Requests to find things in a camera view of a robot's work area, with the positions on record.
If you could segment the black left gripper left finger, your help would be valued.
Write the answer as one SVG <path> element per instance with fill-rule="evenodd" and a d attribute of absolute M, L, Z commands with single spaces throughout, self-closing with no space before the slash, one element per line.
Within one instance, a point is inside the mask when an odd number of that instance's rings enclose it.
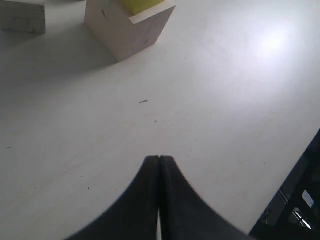
<path fill-rule="evenodd" d="M 148 156 L 137 175 L 101 216 L 70 240 L 155 240 L 158 222 L 160 158 Z"/>

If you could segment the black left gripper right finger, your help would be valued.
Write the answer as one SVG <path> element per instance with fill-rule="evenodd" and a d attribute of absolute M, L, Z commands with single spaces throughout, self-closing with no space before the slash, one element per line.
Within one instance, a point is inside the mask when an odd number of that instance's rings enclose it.
<path fill-rule="evenodd" d="M 171 156 L 160 157 L 159 213 L 163 240 L 250 240 L 210 208 Z"/>

